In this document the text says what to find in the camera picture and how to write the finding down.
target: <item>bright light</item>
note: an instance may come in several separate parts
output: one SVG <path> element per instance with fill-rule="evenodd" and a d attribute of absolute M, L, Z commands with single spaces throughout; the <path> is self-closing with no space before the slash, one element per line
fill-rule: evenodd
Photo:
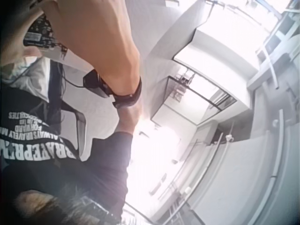
<path fill-rule="evenodd" d="M 171 160 L 177 153 L 180 138 L 168 127 L 155 129 L 152 122 L 139 125 L 134 135 L 131 150 L 131 165 L 128 167 L 127 201 L 139 209 L 147 210 L 154 200 L 149 195 L 162 176 L 172 166 Z"/>

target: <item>circuit board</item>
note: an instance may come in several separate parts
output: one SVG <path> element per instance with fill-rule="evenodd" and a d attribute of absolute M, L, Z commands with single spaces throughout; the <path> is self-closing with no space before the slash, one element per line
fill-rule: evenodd
<path fill-rule="evenodd" d="M 66 56 L 68 50 L 54 37 L 52 27 L 45 14 L 41 15 L 30 26 L 28 32 L 25 35 L 23 43 L 25 46 L 33 45 L 42 49 L 49 50 L 59 48 L 63 59 Z"/>

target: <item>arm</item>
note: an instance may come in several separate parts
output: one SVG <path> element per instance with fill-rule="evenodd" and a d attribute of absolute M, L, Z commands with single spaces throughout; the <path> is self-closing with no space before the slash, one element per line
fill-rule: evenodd
<path fill-rule="evenodd" d="M 57 0 L 41 7 L 56 38 L 90 63 L 116 95 L 135 93 L 140 55 L 125 0 Z"/>

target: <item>handrail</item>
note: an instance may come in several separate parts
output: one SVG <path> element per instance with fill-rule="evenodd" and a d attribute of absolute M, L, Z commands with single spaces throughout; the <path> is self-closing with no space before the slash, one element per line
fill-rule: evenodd
<path fill-rule="evenodd" d="M 208 168 L 210 167 L 211 165 L 211 162 L 213 161 L 213 159 L 215 158 L 216 156 L 216 153 L 219 149 L 219 146 L 220 146 L 220 143 L 221 143 L 221 139 L 223 137 L 223 134 L 224 133 L 221 133 L 220 137 L 219 137 L 219 140 L 217 142 L 217 146 L 216 146 L 216 149 L 215 149 L 215 152 L 213 154 L 213 156 L 211 157 L 211 159 L 209 160 L 209 162 L 207 163 L 207 166 L 205 167 L 204 169 L 204 172 L 201 176 L 201 178 L 198 180 L 198 182 L 196 183 L 196 185 L 193 187 L 192 191 L 190 192 L 190 194 L 186 197 L 186 199 L 179 205 L 179 207 L 175 210 L 175 212 L 162 224 L 162 225 L 166 225 L 171 219 L 173 219 L 173 217 L 179 212 L 179 210 L 181 210 L 181 208 L 184 206 L 184 204 L 190 199 L 190 197 L 192 196 L 192 194 L 196 191 L 197 187 L 200 185 L 201 181 L 203 180 L 206 172 L 208 171 Z"/>
<path fill-rule="evenodd" d="M 264 55 L 266 56 L 267 62 L 269 63 L 275 89 L 279 89 L 279 84 L 278 84 L 277 76 L 276 76 L 276 73 L 275 73 L 275 69 L 273 67 L 273 63 L 272 63 L 272 61 L 270 59 L 270 56 L 269 56 L 269 54 L 268 54 L 267 49 L 265 48 L 265 46 L 262 47 L 262 51 L 263 51 Z"/>
<path fill-rule="evenodd" d="M 172 179 L 172 181 L 170 182 L 170 184 L 165 188 L 165 190 L 164 190 L 164 191 L 162 192 L 162 194 L 158 197 L 158 199 L 160 199 L 160 198 L 165 194 L 165 192 L 168 190 L 168 188 L 171 186 L 171 184 L 172 184 L 172 183 L 174 182 L 174 180 L 177 178 L 177 176 L 178 176 L 179 173 L 181 172 L 183 166 L 186 164 L 187 159 L 189 158 L 189 156 L 191 155 L 192 151 L 194 150 L 196 144 L 198 143 L 197 141 L 198 141 L 198 139 L 196 139 L 196 141 L 195 141 L 195 143 L 194 143 L 194 145 L 193 145 L 191 151 L 190 151 L 189 154 L 187 155 L 186 161 L 182 164 L 181 168 L 180 168 L 180 169 L 178 170 L 178 172 L 175 174 L 175 176 L 174 176 L 174 178 Z"/>
<path fill-rule="evenodd" d="M 139 210 L 137 210 L 135 207 L 133 207 L 132 205 L 130 205 L 128 202 L 125 202 L 125 204 L 128 205 L 130 208 L 132 208 L 135 212 L 137 212 L 141 217 L 143 217 L 144 219 L 146 219 L 152 225 L 156 224 L 152 220 L 150 220 L 148 217 L 146 217 L 144 214 L 142 214 Z"/>
<path fill-rule="evenodd" d="M 272 194 L 272 191 L 274 189 L 275 182 L 276 182 L 276 179 L 278 176 L 280 162 L 282 159 L 284 137 L 285 137 L 284 111 L 283 111 L 283 109 L 280 109 L 279 110 L 279 141 L 278 141 L 278 148 L 277 148 L 277 155 L 276 155 L 276 159 L 275 159 L 274 169 L 273 169 L 267 190 L 266 190 L 259 206 L 257 207 L 254 215 L 252 216 L 252 218 L 250 219 L 250 221 L 248 222 L 247 225 L 255 224 L 255 222 L 258 220 L 259 216 L 261 215 L 263 209 L 265 208 L 265 206 L 270 198 L 270 195 Z"/>

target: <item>smartwatch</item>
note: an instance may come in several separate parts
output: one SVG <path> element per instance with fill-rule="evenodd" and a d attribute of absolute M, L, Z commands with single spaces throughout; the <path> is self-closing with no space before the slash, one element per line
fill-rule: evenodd
<path fill-rule="evenodd" d="M 112 96 L 114 98 L 114 102 L 112 104 L 117 109 L 134 105 L 140 98 L 142 92 L 142 80 L 140 78 L 134 94 L 125 96 L 116 95 L 105 83 L 105 81 L 98 75 L 96 70 L 92 70 L 86 76 L 84 76 L 83 86 L 102 98 L 109 98 Z"/>

